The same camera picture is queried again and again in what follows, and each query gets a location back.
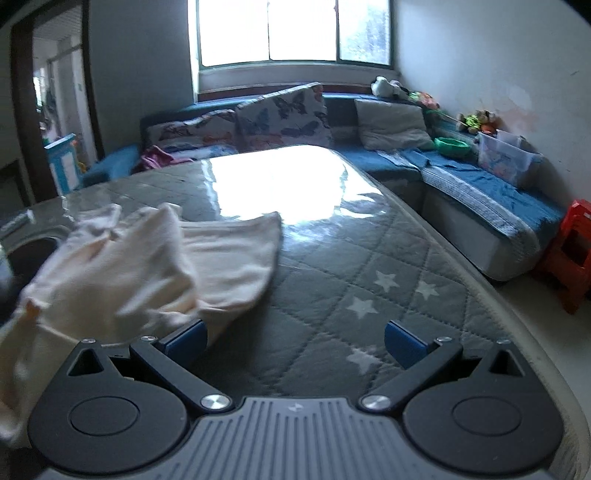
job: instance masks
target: metal screw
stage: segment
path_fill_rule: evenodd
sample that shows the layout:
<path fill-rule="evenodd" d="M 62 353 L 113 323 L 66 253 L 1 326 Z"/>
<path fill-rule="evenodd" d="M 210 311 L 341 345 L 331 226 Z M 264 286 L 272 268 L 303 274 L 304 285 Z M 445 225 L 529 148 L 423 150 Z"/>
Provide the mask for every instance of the metal screw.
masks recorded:
<path fill-rule="evenodd" d="M 374 412 L 388 410 L 391 404 L 392 401 L 385 395 L 368 395 L 361 399 L 361 405 Z"/>
<path fill-rule="evenodd" d="M 223 410 L 232 400 L 225 395 L 212 394 L 206 395 L 201 399 L 201 406 L 207 410 Z"/>

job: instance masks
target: butterfly pattern cushion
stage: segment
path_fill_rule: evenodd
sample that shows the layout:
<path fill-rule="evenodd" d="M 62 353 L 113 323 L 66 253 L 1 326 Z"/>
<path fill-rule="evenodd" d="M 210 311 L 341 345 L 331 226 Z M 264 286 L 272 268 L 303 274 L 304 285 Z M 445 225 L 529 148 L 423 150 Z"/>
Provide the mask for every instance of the butterfly pattern cushion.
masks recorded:
<path fill-rule="evenodd" d="M 238 124 L 251 151 L 286 145 L 330 147 L 322 85 L 309 83 L 270 93 L 236 107 Z"/>
<path fill-rule="evenodd" d="M 184 144 L 185 150 L 211 145 L 236 145 L 236 113 L 216 110 L 184 122 L 169 122 L 148 128 L 151 145 L 166 150 Z"/>

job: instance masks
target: door frame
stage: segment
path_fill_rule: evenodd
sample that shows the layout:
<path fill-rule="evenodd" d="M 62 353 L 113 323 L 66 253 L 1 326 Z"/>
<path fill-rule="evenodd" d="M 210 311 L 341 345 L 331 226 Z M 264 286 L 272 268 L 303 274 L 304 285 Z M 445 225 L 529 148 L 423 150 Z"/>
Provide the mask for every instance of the door frame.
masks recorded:
<path fill-rule="evenodd" d="M 33 195 L 38 202 L 57 197 L 57 189 L 47 162 L 37 116 L 37 95 L 33 84 L 33 31 L 35 27 L 78 5 L 82 6 L 82 62 L 90 126 L 95 140 L 96 155 L 102 159 L 105 156 L 105 150 L 100 136 L 90 69 L 90 0 L 50 0 L 12 26 L 10 46 L 12 103 L 22 157 Z"/>

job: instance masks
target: red plastic stool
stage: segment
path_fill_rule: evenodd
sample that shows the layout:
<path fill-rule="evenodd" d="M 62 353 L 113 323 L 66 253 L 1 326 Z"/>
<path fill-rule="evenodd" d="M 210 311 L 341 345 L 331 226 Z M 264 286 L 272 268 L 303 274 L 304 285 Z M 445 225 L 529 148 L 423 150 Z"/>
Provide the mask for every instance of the red plastic stool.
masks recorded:
<path fill-rule="evenodd" d="M 551 273 L 566 287 L 560 299 L 575 314 L 591 288 L 591 203 L 573 202 L 537 270 Z"/>

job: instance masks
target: green bowl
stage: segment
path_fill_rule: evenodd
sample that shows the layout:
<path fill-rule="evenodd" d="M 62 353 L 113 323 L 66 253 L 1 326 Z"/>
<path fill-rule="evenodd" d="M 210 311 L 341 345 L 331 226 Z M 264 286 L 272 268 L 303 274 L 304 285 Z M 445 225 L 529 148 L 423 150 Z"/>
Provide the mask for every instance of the green bowl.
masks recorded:
<path fill-rule="evenodd" d="M 448 158 L 462 160 L 470 153 L 470 145 L 455 138 L 439 137 L 435 139 L 437 151 Z"/>

